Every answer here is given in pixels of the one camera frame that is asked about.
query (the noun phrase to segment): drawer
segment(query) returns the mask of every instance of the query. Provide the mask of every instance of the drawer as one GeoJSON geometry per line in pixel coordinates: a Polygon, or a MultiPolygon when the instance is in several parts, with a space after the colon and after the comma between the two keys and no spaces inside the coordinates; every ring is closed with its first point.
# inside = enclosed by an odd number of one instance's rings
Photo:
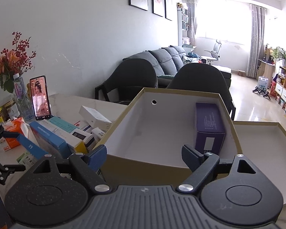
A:
{"type": "Polygon", "coordinates": [[[283,87],[277,83],[277,85],[275,86],[275,91],[279,94],[279,95],[282,95],[282,92],[283,92],[283,87]]]}
{"type": "Polygon", "coordinates": [[[281,98],[286,102],[286,89],[283,88],[281,98]]]}

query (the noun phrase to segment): plastic bottle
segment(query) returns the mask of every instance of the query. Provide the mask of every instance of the plastic bottle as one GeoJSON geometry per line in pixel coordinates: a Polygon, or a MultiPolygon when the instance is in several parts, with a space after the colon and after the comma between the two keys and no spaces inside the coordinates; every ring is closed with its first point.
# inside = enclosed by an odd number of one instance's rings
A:
{"type": "Polygon", "coordinates": [[[30,100],[28,99],[27,90],[25,89],[23,79],[19,76],[19,73],[13,75],[13,78],[14,90],[20,113],[25,120],[29,120],[33,117],[33,109],[30,100]]]}

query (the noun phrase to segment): floor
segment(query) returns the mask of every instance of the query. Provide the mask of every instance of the floor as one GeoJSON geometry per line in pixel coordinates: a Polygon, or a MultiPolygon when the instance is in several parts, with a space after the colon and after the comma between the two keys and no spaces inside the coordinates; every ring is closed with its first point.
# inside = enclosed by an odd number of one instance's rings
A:
{"type": "MultiPolygon", "coordinates": [[[[236,107],[236,121],[274,121],[286,130],[286,114],[274,97],[271,100],[255,94],[252,90],[257,80],[232,74],[230,93],[236,107]]],[[[286,206],[283,208],[277,225],[286,229],[286,206]]]]}

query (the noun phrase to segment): bottle cap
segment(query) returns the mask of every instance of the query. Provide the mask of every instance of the bottle cap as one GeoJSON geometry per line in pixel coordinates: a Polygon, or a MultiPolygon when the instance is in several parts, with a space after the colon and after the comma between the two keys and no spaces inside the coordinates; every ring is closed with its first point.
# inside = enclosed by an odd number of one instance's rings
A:
{"type": "Polygon", "coordinates": [[[19,73],[13,75],[13,79],[19,78],[19,73]]]}

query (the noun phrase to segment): woman on phone screen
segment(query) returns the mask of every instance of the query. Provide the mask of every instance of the woman on phone screen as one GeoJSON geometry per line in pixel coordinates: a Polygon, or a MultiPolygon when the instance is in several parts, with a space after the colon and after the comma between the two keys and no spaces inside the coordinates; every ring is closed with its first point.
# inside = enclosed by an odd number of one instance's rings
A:
{"type": "Polygon", "coordinates": [[[36,116],[46,114],[46,98],[41,91],[41,85],[39,81],[35,83],[35,95],[33,96],[33,104],[36,116]]]}

